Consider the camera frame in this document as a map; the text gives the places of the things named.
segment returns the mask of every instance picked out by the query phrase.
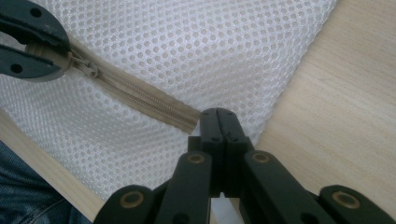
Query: wooden table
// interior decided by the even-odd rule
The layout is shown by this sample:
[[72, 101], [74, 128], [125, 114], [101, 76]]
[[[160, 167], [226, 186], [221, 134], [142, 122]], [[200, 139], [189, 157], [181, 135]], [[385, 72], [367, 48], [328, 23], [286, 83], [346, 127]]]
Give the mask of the wooden table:
[[[396, 218], [396, 1], [340, 0], [258, 149], [312, 192], [341, 184]], [[0, 110], [0, 139], [93, 220], [104, 202]]]

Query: blue jeans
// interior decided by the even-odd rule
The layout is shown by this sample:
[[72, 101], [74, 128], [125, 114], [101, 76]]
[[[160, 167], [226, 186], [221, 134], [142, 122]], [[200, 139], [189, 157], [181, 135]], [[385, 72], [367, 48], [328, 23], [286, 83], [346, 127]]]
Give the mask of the blue jeans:
[[91, 222], [0, 141], [0, 224], [14, 223]]

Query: white mesh bag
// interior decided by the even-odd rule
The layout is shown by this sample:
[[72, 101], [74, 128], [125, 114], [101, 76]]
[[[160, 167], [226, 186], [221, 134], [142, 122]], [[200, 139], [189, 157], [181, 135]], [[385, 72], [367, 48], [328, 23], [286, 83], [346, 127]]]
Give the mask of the white mesh bag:
[[[231, 109], [256, 144], [335, 0], [35, 0], [82, 46], [197, 111]], [[1, 43], [20, 48], [2, 35]], [[76, 68], [45, 83], [0, 76], [0, 106], [103, 199], [155, 188], [188, 133], [138, 111]]]

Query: metal rivet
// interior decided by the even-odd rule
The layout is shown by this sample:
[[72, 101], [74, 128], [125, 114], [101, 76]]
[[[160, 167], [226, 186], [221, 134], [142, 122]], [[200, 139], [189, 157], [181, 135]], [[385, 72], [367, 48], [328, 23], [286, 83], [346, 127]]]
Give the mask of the metal rivet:
[[361, 202], [353, 196], [343, 191], [336, 191], [332, 194], [332, 198], [339, 204], [350, 209], [361, 207]]
[[199, 164], [199, 163], [205, 161], [205, 157], [203, 157], [202, 155], [199, 155], [199, 154], [193, 154], [193, 155], [190, 155], [190, 156], [187, 158], [187, 160], [188, 160], [189, 162], [191, 162], [191, 163]]
[[120, 205], [123, 208], [135, 208], [139, 206], [145, 199], [145, 196], [140, 191], [130, 191], [122, 195]]
[[265, 155], [265, 154], [263, 154], [261, 152], [254, 153], [253, 156], [252, 156], [252, 159], [254, 161], [260, 162], [260, 163], [265, 163], [265, 162], [268, 162], [270, 160], [270, 158], [267, 155]]

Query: zipper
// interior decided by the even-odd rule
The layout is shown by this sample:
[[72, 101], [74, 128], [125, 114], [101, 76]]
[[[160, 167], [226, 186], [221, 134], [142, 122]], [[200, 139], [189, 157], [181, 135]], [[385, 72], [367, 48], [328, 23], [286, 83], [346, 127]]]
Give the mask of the zipper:
[[200, 112], [174, 97], [105, 62], [69, 36], [74, 66], [131, 108], [191, 133]]

